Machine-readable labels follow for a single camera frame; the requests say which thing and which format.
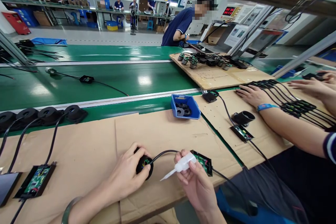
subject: white glue bottle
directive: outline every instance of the white glue bottle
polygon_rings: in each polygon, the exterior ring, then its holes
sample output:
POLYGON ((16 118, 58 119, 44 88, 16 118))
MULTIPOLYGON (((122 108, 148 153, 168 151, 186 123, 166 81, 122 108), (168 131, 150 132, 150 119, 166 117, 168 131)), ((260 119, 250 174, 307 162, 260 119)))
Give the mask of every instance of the white glue bottle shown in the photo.
POLYGON ((196 158, 195 158, 195 156, 192 153, 188 153, 186 156, 184 156, 183 158, 181 158, 180 161, 178 161, 177 164, 175 165, 174 170, 172 170, 171 172, 169 172, 160 181, 169 178, 175 172, 181 172, 183 170, 188 170, 189 169, 189 162, 190 161, 193 162, 193 163, 196 163, 196 161, 197 161, 196 158))

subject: bracelet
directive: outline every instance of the bracelet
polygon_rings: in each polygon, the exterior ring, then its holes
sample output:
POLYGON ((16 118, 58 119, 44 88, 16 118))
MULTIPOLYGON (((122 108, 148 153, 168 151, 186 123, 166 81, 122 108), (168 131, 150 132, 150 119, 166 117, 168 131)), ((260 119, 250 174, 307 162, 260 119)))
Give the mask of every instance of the bracelet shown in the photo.
POLYGON ((74 198, 72 201, 70 201, 70 203, 68 204, 68 206, 66 207, 63 216, 62 216, 62 222, 61 224, 68 224, 69 222, 69 215, 70 215, 70 211, 71 208, 73 207, 73 205, 75 205, 77 203, 77 201, 79 201, 82 197, 76 197, 74 198))
POLYGON ((275 106, 275 105, 273 105, 273 104, 266 104, 266 103, 264 103, 264 104, 261 104, 261 105, 259 105, 259 106, 257 107, 257 111, 259 112, 259 111, 261 111, 261 110, 265 110, 265 109, 272 108, 272 107, 277 107, 277 108, 279 108, 278 106, 275 106))

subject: striped sleeve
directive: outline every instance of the striped sleeve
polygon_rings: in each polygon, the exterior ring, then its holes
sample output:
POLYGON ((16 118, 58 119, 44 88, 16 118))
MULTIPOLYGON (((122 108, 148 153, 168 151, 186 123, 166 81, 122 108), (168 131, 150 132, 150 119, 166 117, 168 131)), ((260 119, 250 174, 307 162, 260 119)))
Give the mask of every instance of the striped sleeve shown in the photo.
POLYGON ((323 151, 326 158, 336 165, 336 133, 330 133, 324 140, 323 151))

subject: red led display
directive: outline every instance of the red led display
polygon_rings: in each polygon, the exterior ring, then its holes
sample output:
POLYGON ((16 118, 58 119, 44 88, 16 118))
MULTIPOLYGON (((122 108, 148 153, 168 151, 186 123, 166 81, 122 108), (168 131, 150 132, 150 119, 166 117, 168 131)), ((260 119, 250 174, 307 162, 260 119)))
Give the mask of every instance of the red led display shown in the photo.
POLYGON ((225 16, 231 16, 234 12, 235 7, 227 7, 223 13, 225 16))

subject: blue wristband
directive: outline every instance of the blue wristband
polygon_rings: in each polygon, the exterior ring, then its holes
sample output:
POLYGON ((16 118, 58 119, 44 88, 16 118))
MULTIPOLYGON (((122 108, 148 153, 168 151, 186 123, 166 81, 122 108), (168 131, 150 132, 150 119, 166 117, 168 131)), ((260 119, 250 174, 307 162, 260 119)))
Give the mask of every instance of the blue wristband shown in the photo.
POLYGON ((257 111, 259 112, 261 110, 265 110, 265 109, 272 108, 272 107, 277 107, 278 108, 278 106, 275 106, 273 104, 261 104, 261 105, 258 106, 257 111))

